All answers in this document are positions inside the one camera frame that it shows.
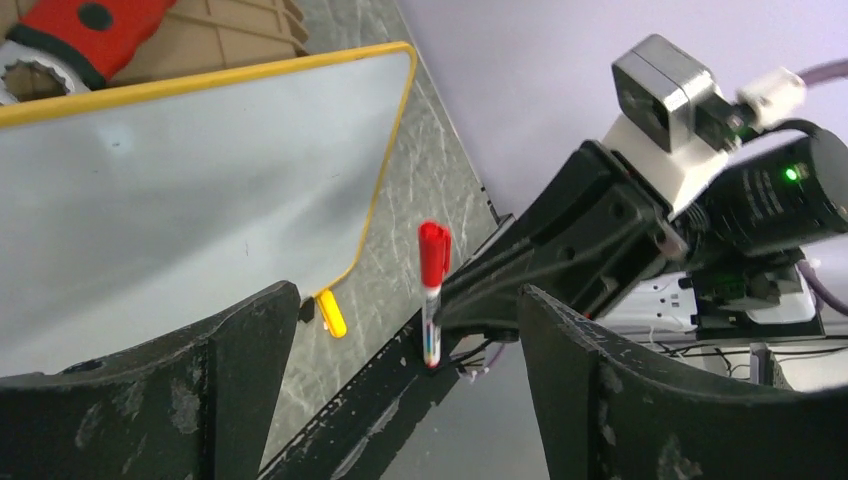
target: whiteboard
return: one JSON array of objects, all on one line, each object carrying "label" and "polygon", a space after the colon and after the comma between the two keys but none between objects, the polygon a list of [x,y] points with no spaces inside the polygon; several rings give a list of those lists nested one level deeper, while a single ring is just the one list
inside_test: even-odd
[{"label": "whiteboard", "polygon": [[135,346],[279,280],[306,296],[343,277],[414,70],[408,46],[363,50],[0,129],[0,376]]}]

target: red marker cap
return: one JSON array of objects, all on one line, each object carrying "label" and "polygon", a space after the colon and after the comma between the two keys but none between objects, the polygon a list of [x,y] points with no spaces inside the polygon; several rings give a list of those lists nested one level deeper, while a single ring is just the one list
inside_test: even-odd
[{"label": "red marker cap", "polygon": [[450,230],[436,222],[422,223],[418,227],[418,250],[421,254],[421,283],[427,288],[440,287],[450,270]]}]

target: black cable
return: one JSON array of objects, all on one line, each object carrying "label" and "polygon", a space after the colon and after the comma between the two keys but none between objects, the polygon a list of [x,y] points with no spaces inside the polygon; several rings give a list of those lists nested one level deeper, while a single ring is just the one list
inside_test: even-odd
[{"label": "black cable", "polygon": [[816,125],[815,123],[809,120],[803,120],[800,118],[792,118],[786,121],[779,123],[778,125],[763,130],[762,132],[750,131],[747,134],[741,135],[740,138],[742,140],[742,144],[748,144],[757,140],[759,138],[765,137],[766,135],[771,135],[772,133],[782,132],[786,130],[795,130],[803,133],[809,137],[815,136],[821,130],[821,127]]},{"label": "black cable", "polygon": [[431,373],[436,374],[436,373],[441,372],[442,370],[445,370],[445,369],[448,369],[448,368],[460,368],[460,367],[462,367],[463,362],[465,362],[466,360],[468,360],[470,358],[474,358],[474,356],[478,355],[480,352],[482,352],[483,350],[488,348],[489,345],[491,345],[491,344],[492,344],[492,340],[486,339],[486,340],[483,341],[483,343],[472,348],[467,353],[463,353],[459,357],[452,358],[450,361],[443,363],[443,364],[439,365],[438,367],[434,368],[433,370],[431,370]]},{"label": "black cable", "polygon": [[664,344],[664,343],[662,343],[662,342],[653,342],[653,344],[654,344],[654,345],[656,345],[656,346],[658,346],[658,347],[660,347],[660,348],[662,348],[662,349],[663,349],[663,353],[665,353],[665,354],[671,354],[671,352],[672,352],[672,350],[668,347],[668,345],[666,345],[666,344]]},{"label": "black cable", "polygon": [[799,355],[799,356],[794,357],[794,358],[784,358],[782,360],[778,360],[777,363],[791,362],[792,360],[807,360],[807,359],[810,359],[810,358],[824,358],[824,357],[829,357],[829,356],[831,356],[835,353],[841,352],[841,351],[842,350],[837,350],[835,352],[811,352],[811,353],[804,352],[806,354],[806,356],[802,357],[802,356]]},{"label": "black cable", "polygon": [[[737,368],[739,368],[739,367],[748,367],[748,368],[751,368],[751,366],[750,366],[750,365],[748,365],[748,364],[746,364],[746,363],[740,363],[739,365],[736,365],[735,367],[733,367],[733,368],[731,368],[730,370],[728,370],[728,371],[727,371],[727,376],[728,376],[728,377],[730,377],[730,378],[734,378],[734,377],[733,377],[733,372],[735,372],[735,371],[736,371],[736,369],[737,369]],[[737,378],[736,380],[749,380],[749,379],[748,379],[748,378]]]},{"label": "black cable", "polygon": [[724,368],[727,370],[727,376],[729,377],[731,372],[733,371],[733,364],[730,363],[730,360],[727,359],[727,355],[721,351],[720,348],[714,348],[715,352],[721,357],[722,361],[724,361]]},{"label": "black cable", "polygon": [[[688,348],[702,348],[702,347],[712,347],[712,345],[695,345],[695,346],[688,347]],[[736,350],[736,351],[722,350],[721,354],[716,353],[716,352],[685,353],[684,354],[684,353],[678,352],[677,350],[672,350],[672,353],[670,353],[668,355],[669,356],[680,355],[680,356],[683,356],[685,358],[699,358],[699,357],[719,357],[719,356],[727,356],[727,355],[745,355],[745,354],[751,353],[750,350]],[[825,349],[821,349],[821,350],[804,350],[804,351],[798,351],[798,352],[777,352],[777,351],[772,350],[772,353],[774,353],[777,356],[793,357],[793,356],[802,356],[802,355],[822,355],[822,354],[827,354],[827,353],[841,352],[843,350],[848,350],[848,346],[825,348]]]},{"label": "black cable", "polygon": [[[791,340],[791,341],[788,341],[787,343],[821,342],[821,341],[827,341],[827,340],[845,340],[845,341],[848,341],[848,335],[825,335],[823,338],[817,337],[817,338],[809,338],[809,339],[804,339],[804,340]],[[642,343],[644,345],[650,344],[650,342],[642,342]],[[783,342],[770,342],[770,346],[772,348],[780,347],[781,343],[783,343]],[[711,343],[694,343],[692,345],[687,345],[685,347],[679,347],[679,348],[672,349],[667,353],[669,355],[677,355],[681,352],[685,352],[685,351],[692,350],[692,349],[695,349],[695,348],[713,348],[713,347],[715,347],[715,345],[711,344]],[[831,347],[831,348],[841,349],[841,348],[846,348],[846,347],[848,347],[848,345],[845,345],[845,346],[842,346],[842,347]],[[701,353],[701,354],[691,354],[691,356],[714,357],[714,356],[717,356],[717,354],[715,354],[715,353]]]}]

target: scratched table surface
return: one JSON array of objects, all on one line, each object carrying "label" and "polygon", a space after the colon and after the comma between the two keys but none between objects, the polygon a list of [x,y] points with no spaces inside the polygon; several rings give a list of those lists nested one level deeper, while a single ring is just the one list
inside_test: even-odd
[{"label": "scratched table surface", "polygon": [[[298,0],[310,53],[390,41],[411,43],[394,0]],[[332,338],[320,316],[300,324],[268,435],[271,460],[420,305],[416,229],[426,218],[454,235],[454,265],[495,229],[485,193],[419,63],[362,257],[333,291],[348,333]]]}]

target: red marker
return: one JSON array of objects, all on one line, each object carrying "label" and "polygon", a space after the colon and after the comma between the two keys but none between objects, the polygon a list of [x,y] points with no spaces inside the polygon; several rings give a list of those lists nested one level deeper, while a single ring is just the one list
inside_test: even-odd
[{"label": "red marker", "polygon": [[418,227],[418,250],[421,254],[421,285],[424,288],[424,307],[421,309],[424,362],[428,367],[436,368],[442,357],[442,329],[433,323],[433,317],[439,309],[442,282],[450,270],[450,230],[436,222],[422,223]]}]

